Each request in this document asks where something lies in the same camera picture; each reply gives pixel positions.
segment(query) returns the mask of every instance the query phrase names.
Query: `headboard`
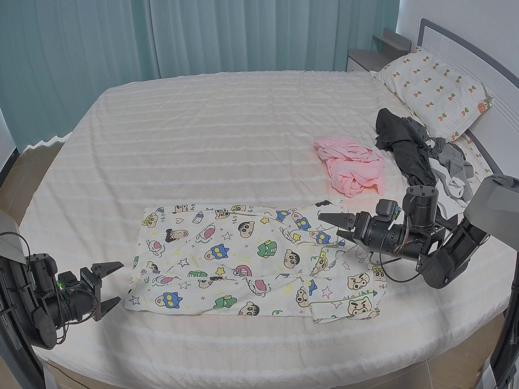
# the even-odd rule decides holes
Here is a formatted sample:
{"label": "headboard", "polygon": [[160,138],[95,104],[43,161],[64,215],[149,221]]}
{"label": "headboard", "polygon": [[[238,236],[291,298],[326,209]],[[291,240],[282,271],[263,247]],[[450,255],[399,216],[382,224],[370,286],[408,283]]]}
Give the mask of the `headboard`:
{"label": "headboard", "polygon": [[466,132],[494,173],[519,177],[519,78],[452,32],[422,19],[418,45],[480,81],[492,107]]}

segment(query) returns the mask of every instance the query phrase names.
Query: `bed sheet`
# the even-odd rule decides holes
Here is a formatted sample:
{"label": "bed sheet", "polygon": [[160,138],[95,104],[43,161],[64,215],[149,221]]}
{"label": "bed sheet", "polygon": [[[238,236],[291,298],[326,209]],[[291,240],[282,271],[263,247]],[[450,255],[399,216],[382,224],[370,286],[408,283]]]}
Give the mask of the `bed sheet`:
{"label": "bed sheet", "polygon": [[[33,251],[51,254],[60,272],[120,260],[125,268],[103,281],[102,295],[124,300],[145,207],[297,206],[340,196],[312,140],[346,134],[374,148],[382,107],[409,116],[369,72],[220,73],[108,89],[50,166],[21,233]],[[406,179],[392,154],[382,154],[384,197],[401,202]],[[373,213],[379,198],[366,189],[346,203],[350,212]],[[445,289],[421,277],[388,284],[383,314],[366,321],[166,316],[121,303],[98,323],[71,327],[63,345],[37,352],[128,388],[328,389],[463,341],[506,307],[514,260],[515,251],[492,238]],[[414,264],[390,269],[408,277]]]}

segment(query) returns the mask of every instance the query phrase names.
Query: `curtain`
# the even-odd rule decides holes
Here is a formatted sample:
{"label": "curtain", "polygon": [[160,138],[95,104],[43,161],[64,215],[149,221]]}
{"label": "curtain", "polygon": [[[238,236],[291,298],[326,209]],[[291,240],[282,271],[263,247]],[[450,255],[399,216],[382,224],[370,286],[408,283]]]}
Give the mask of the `curtain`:
{"label": "curtain", "polygon": [[400,0],[0,0],[0,107],[19,149],[107,88],[220,71],[344,71]]}

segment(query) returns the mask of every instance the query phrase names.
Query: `star print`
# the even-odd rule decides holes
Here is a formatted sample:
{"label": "star print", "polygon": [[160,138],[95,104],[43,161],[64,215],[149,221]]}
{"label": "star print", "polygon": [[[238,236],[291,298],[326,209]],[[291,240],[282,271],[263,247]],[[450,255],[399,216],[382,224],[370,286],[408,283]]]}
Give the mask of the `star print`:
{"label": "star print", "polygon": [[328,285],[326,286],[325,289],[321,289],[321,291],[323,292],[323,297],[328,298],[328,300],[330,299],[330,295],[333,294],[333,291],[330,291],[330,289],[328,288]]}
{"label": "star print", "polygon": [[181,259],[177,265],[180,265],[181,268],[185,267],[186,265],[189,265],[189,262],[187,262],[187,257]]}

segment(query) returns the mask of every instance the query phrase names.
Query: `pink fabric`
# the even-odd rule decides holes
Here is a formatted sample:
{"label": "pink fabric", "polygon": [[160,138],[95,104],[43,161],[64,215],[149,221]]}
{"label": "pink fabric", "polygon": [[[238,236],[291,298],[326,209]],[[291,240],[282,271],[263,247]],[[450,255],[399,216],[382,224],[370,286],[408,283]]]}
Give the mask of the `pink fabric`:
{"label": "pink fabric", "polygon": [[385,163],[379,150],[370,150],[350,137],[339,135],[319,135],[314,146],[319,157],[326,161],[335,189],[349,198],[370,186],[376,186],[378,194],[384,194]]}

